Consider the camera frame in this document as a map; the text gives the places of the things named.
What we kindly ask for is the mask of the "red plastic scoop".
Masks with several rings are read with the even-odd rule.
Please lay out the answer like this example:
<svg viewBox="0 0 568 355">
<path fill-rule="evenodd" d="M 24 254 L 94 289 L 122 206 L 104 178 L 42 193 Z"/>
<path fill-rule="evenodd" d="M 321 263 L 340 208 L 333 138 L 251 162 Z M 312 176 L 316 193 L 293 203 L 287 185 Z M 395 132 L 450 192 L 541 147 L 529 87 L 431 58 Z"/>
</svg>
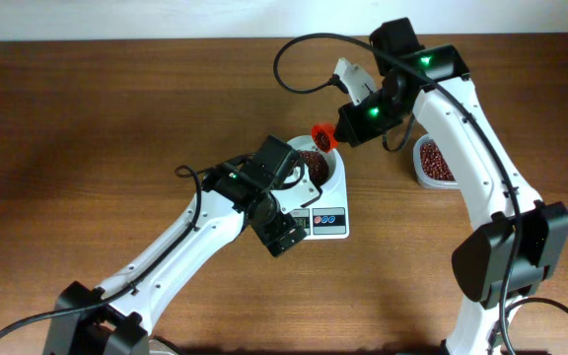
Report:
<svg viewBox="0 0 568 355">
<path fill-rule="evenodd" d="M 335 126 L 330 123 L 319 123 L 313 126 L 311 137 L 315 145 L 324 153 L 331 152 L 338 146 L 334 138 Z"/>
</svg>

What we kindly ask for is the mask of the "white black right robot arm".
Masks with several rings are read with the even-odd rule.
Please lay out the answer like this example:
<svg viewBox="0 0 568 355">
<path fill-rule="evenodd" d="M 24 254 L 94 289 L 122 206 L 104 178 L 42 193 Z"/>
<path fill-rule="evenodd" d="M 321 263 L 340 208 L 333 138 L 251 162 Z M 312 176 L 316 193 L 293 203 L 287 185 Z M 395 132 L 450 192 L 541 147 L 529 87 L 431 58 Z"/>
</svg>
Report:
<svg viewBox="0 0 568 355">
<path fill-rule="evenodd" d="M 383 23 L 364 46 L 373 51 L 383 84 L 341 75 L 352 101 L 340 108 L 333 137 L 357 147 L 406 115 L 425 128 L 458 184 L 472 228 L 452 254 L 463 299 L 441 351 L 498 354 L 500 323 L 554 273 L 568 237 L 568 211 L 561 202 L 544 203 L 518 172 L 453 46 L 425 48 L 406 18 Z"/>
</svg>

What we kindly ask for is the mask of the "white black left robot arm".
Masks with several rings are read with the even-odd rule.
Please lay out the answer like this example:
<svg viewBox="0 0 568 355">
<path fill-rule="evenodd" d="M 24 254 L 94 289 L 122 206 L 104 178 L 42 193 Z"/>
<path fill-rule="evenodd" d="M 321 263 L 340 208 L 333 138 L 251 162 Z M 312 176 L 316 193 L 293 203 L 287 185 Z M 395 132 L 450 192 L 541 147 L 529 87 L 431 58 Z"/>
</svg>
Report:
<svg viewBox="0 0 568 355">
<path fill-rule="evenodd" d="M 306 237 L 291 213 L 322 196 L 301 153 L 274 136 L 254 153 L 179 177 L 196 183 L 176 221 L 127 266 L 90 290 L 72 283 L 58 298 L 43 351 L 56 354 L 148 354 L 165 308 L 219 249 L 252 228 L 273 256 Z"/>
</svg>

